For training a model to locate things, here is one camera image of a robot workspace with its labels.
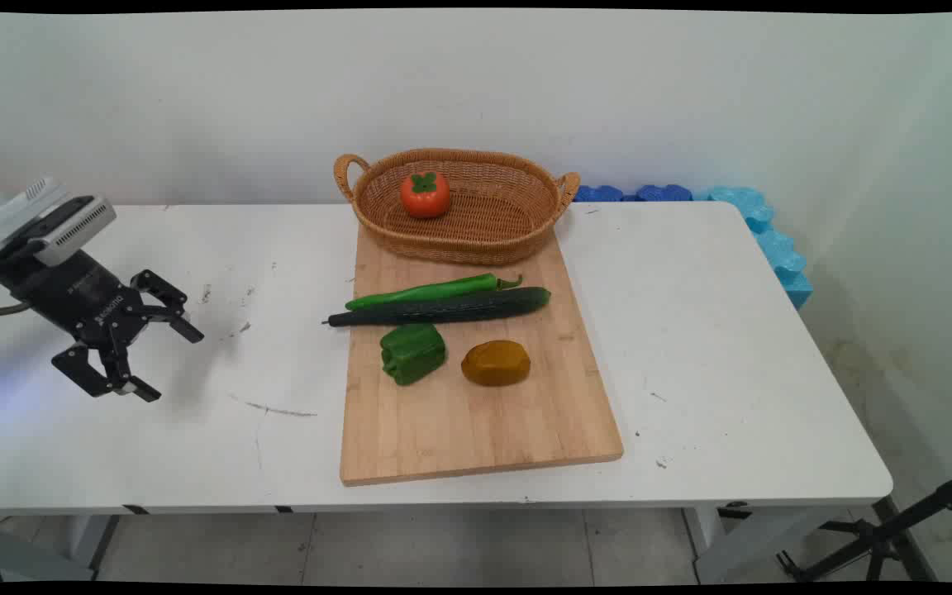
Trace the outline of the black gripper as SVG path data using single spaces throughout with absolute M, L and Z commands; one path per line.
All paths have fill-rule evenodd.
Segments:
M 86 252 L 57 266 L 31 254 L 0 255 L 0 285 L 19 305 L 68 332 L 75 342 L 50 362 L 92 397 L 135 394 L 144 402 L 162 396 L 130 369 L 128 348 L 152 321 L 162 321 L 186 341 L 204 334 L 188 319 L 188 295 L 149 269 L 130 286 Z M 161 305 L 148 305 L 142 295 Z

